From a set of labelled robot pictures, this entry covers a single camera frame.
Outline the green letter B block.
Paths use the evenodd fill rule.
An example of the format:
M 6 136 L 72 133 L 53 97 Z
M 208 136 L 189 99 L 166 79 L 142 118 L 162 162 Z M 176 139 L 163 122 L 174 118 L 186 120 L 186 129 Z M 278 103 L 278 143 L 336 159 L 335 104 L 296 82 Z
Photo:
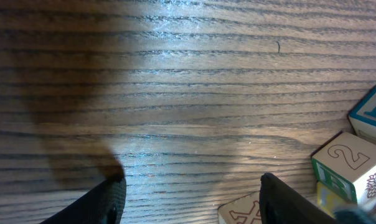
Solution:
M 376 197 L 376 145 L 340 133 L 311 156 L 316 178 L 345 200 L 365 204 Z

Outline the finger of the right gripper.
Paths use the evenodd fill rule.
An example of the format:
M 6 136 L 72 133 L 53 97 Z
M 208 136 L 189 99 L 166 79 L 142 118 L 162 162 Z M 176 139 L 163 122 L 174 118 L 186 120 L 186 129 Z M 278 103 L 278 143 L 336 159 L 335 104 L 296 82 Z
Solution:
M 340 224 L 376 224 L 376 218 L 359 208 L 345 208 L 334 211 Z

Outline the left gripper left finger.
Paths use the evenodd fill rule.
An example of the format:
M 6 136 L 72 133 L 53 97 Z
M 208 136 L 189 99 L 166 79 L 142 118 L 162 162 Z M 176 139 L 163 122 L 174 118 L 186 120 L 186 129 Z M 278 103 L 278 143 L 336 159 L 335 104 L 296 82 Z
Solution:
M 120 224 L 126 180 L 110 177 L 40 224 Z

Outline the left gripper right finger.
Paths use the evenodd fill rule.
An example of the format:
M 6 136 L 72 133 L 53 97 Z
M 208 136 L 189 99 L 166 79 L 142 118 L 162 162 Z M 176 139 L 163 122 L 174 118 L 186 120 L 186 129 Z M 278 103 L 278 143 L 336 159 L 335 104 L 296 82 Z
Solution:
M 337 223 L 272 173 L 261 177 L 260 215 L 262 224 Z

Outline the yellow top wooden block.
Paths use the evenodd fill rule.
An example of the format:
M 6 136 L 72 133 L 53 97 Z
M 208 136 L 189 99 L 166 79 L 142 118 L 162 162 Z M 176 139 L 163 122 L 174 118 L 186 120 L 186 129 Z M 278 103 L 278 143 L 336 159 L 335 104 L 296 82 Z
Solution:
M 345 204 L 346 201 L 344 199 L 335 194 L 321 182 L 317 183 L 317 205 L 323 212 L 334 218 L 334 210 Z

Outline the beige drawing wooden block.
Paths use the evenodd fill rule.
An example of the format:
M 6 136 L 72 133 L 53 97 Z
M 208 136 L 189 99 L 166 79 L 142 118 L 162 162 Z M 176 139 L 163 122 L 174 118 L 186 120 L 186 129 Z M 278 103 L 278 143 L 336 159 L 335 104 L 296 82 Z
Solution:
M 261 224 L 259 202 L 259 192 L 254 192 L 220 206 L 219 224 Z

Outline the blue edged wooden block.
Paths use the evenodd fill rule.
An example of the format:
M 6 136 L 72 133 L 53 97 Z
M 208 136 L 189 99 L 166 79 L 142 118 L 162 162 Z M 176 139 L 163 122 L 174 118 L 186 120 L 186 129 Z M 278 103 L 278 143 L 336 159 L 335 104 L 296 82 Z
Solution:
M 376 86 L 348 115 L 358 137 L 376 144 Z

